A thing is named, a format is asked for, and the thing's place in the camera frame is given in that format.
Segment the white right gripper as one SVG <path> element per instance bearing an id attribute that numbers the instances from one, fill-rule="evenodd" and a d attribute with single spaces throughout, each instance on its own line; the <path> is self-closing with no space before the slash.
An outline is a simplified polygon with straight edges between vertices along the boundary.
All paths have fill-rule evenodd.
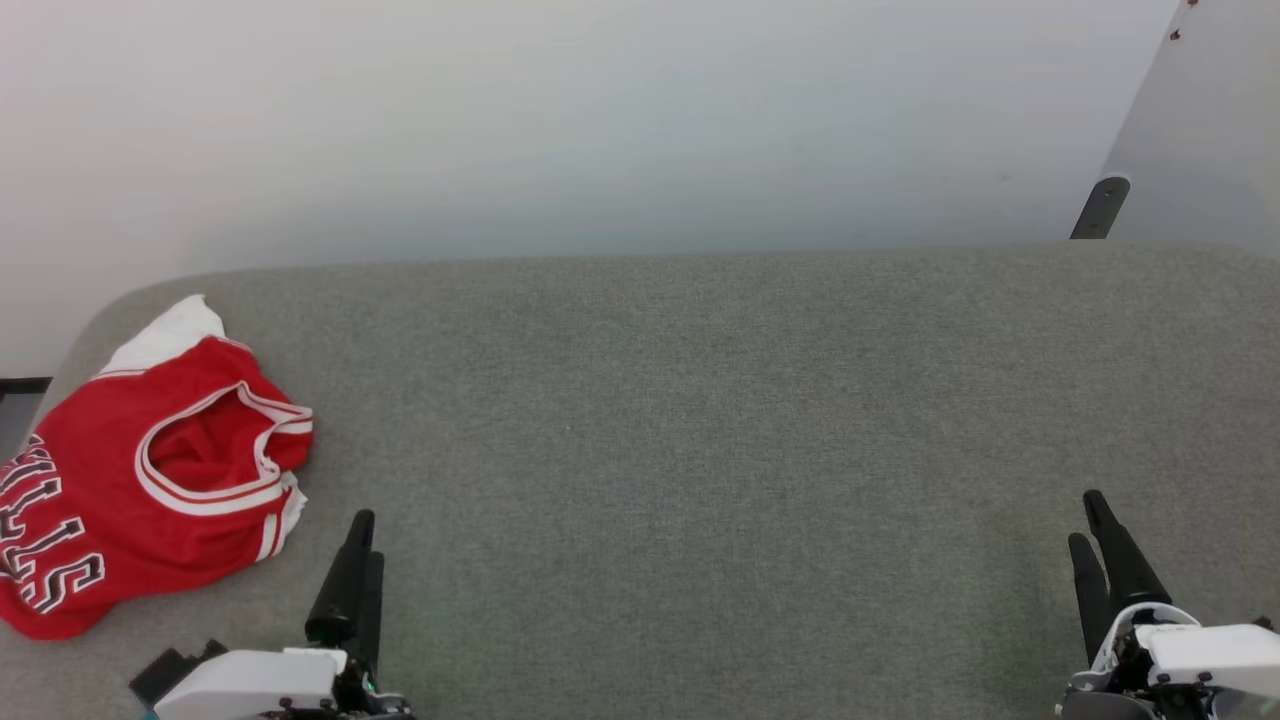
<path id="1" fill-rule="evenodd" d="M 1280 632 L 1268 619 L 1207 626 L 1169 605 L 1164 583 L 1103 495 L 1089 489 L 1083 505 L 1105 570 L 1089 539 L 1071 533 L 1091 665 L 1068 682 L 1057 719 L 1280 720 Z M 1114 621 L 1111 609 L 1119 612 Z"/>

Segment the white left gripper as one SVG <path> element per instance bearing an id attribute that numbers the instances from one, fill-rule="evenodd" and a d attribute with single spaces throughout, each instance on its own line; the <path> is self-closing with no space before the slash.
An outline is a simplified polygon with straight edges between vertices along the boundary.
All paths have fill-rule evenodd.
<path id="1" fill-rule="evenodd" d="M 154 701 L 154 720 L 413 720 L 410 701 L 379 691 L 385 555 L 375 512 L 355 514 L 305 621 L 308 643 L 233 650 L 198 662 Z"/>

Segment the red Bulls basketball jersey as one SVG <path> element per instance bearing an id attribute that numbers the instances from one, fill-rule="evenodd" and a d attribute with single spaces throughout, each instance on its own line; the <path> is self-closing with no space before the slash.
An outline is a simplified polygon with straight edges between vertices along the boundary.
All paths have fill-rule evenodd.
<path id="1" fill-rule="evenodd" d="M 0 466 L 0 620 L 35 641 L 278 555 L 314 414 L 200 295 L 127 341 Z"/>

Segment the white board panel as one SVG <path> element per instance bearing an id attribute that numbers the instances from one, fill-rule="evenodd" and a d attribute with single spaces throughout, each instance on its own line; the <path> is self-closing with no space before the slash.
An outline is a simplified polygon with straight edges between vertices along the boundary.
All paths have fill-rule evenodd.
<path id="1" fill-rule="evenodd" d="M 1280 0 L 1183 0 L 1105 170 L 1111 240 L 1280 258 Z"/>

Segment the black rounded bracket leg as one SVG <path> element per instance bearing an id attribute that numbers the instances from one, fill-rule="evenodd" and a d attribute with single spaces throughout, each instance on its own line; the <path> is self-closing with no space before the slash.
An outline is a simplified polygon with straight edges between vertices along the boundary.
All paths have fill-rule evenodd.
<path id="1" fill-rule="evenodd" d="M 1130 192 L 1125 176 L 1107 176 L 1092 188 L 1076 219 L 1071 240 L 1106 240 Z"/>

